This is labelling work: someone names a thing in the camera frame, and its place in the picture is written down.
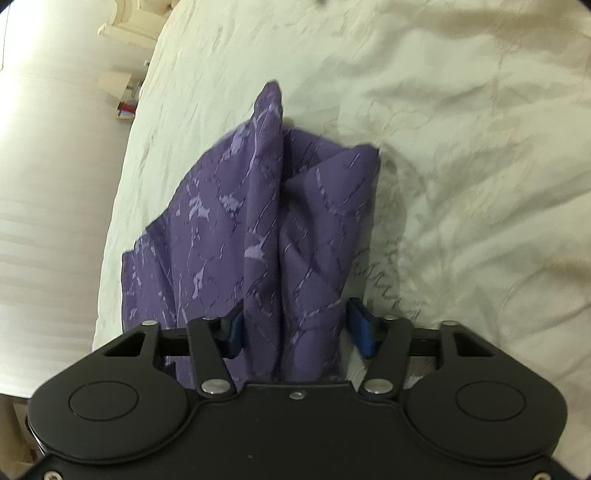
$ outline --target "metal rivet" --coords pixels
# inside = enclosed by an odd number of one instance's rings
[[[57,472],[46,472],[43,475],[43,480],[64,480],[63,477]]]
[[[210,395],[221,395],[230,390],[230,382],[221,378],[210,378],[201,384],[201,390]]]
[[[290,393],[290,398],[292,400],[304,400],[305,397],[306,397],[306,392],[301,391],[301,390],[297,390],[295,392]]]
[[[372,378],[371,380],[367,380],[367,382],[363,384],[363,387],[369,393],[379,395],[392,391],[394,385],[392,385],[391,381],[388,381],[385,378]]]

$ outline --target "patterned fabric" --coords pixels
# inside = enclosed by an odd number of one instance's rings
[[[269,83],[252,118],[206,152],[168,209],[123,255],[124,329],[183,327],[244,299],[235,381],[312,381],[338,372],[340,301],[378,152],[285,129]],[[187,359],[177,375],[191,384]]]

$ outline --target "circular cover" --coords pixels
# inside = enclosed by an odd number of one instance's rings
[[[443,367],[409,390],[407,414],[431,443],[481,463],[551,453],[566,404],[550,383],[517,362],[470,358]]]
[[[183,387],[145,361],[93,354],[42,385],[28,419],[46,449],[104,462],[158,446],[188,409]]]
[[[466,385],[457,392],[456,402],[466,415],[484,421],[510,420],[525,408],[519,390],[498,382]]]
[[[133,387],[120,382],[96,382],[84,385],[70,397],[70,408],[90,421],[115,420],[129,414],[138,404]]]

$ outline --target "white duvet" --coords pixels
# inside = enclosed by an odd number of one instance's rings
[[[381,149],[349,291],[459,320],[555,383],[556,455],[587,475],[590,35],[576,0],[183,0],[129,139],[95,347],[121,332],[121,254],[277,79],[298,127]]]

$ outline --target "bed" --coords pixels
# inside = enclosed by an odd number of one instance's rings
[[[277,79],[296,126],[380,148],[345,294],[423,326],[459,320],[555,383],[556,455],[588,475],[590,59],[576,0],[182,0],[129,138],[95,347],[121,333],[122,253]]]

